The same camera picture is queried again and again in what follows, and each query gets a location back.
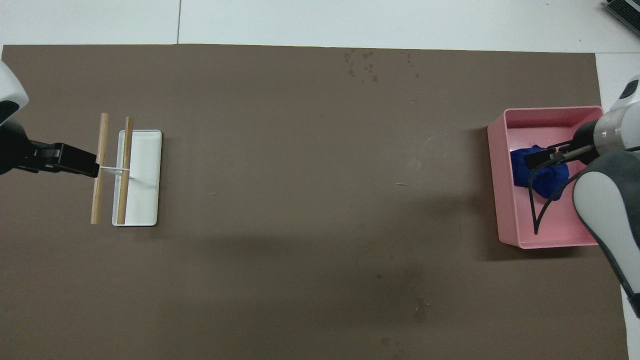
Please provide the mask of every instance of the wooden dowel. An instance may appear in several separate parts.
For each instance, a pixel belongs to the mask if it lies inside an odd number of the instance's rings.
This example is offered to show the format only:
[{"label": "wooden dowel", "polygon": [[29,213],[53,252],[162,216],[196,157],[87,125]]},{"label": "wooden dowel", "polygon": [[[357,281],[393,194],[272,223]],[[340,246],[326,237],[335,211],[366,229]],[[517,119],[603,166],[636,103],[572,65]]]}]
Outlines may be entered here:
[{"label": "wooden dowel", "polygon": [[[100,116],[100,133],[98,135],[98,154],[95,162],[104,165],[104,154],[107,149],[107,135],[109,129],[109,114]],[[91,224],[100,222],[100,202],[102,201],[102,170],[98,171],[98,177],[93,181],[93,200],[91,203]]]},{"label": "wooden dowel", "polygon": [[118,197],[118,219],[116,224],[124,225],[127,216],[127,194],[129,193],[129,167],[131,166],[131,137],[133,136],[133,118],[127,117],[124,131],[124,148],[122,149],[122,171],[120,176],[120,196]]}]

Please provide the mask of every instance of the white tile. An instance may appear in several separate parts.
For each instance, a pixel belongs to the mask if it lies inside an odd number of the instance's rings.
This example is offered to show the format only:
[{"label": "white tile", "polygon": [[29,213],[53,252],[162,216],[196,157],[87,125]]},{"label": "white tile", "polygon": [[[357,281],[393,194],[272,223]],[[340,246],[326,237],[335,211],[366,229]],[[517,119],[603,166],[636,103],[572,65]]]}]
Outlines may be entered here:
[{"label": "white tile", "polygon": [[[600,102],[607,111],[622,93],[627,80],[640,74],[640,54],[596,54]],[[623,311],[627,323],[627,347],[630,360],[640,360],[640,319],[634,314],[622,291]]]},{"label": "white tile", "polygon": [[592,0],[182,0],[180,43],[640,52]]},{"label": "white tile", "polygon": [[0,44],[173,44],[180,0],[2,0]]}]

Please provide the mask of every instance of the water spot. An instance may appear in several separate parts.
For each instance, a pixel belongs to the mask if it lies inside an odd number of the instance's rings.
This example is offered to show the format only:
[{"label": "water spot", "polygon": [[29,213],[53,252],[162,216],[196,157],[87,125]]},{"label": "water spot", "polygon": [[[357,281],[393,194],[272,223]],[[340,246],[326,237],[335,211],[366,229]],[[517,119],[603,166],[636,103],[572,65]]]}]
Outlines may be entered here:
[{"label": "water spot", "polygon": [[413,318],[417,323],[425,323],[427,321],[426,308],[429,306],[426,301],[420,296],[415,297],[414,300],[417,303]]}]

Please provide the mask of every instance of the blue towel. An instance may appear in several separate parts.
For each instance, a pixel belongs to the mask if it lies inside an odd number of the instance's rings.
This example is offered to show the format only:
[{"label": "blue towel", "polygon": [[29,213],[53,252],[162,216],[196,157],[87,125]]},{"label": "blue towel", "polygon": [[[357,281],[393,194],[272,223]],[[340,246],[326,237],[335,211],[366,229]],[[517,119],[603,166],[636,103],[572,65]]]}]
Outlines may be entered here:
[{"label": "blue towel", "polygon": [[[529,184],[529,176],[532,170],[527,168],[524,163],[525,155],[533,154],[545,150],[544,148],[533,145],[530,148],[518,149],[511,151],[511,168],[513,169],[513,184],[526,188]],[[569,179],[569,167],[566,164],[551,165],[540,169],[533,178],[532,187],[538,194],[545,199],[551,197],[562,184]],[[559,200],[562,192],[553,200]]]}]

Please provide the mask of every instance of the pink plastic container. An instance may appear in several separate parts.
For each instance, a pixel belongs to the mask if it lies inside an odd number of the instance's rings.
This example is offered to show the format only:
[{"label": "pink plastic container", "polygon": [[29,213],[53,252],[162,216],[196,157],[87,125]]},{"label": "pink plastic container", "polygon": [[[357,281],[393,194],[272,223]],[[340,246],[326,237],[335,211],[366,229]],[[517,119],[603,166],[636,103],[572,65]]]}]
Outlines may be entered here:
[{"label": "pink plastic container", "polygon": [[[487,127],[495,212],[500,241],[523,249],[596,245],[573,208],[573,184],[545,212],[538,235],[533,233],[529,192],[513,184],[509,152],[534,144],[541,147],[571,140],[582,124],[602,116],[599,106],[507,109]],[[567,164],[570,176],[585,166]],[[545,199],[534,192],[536,213]]]}]

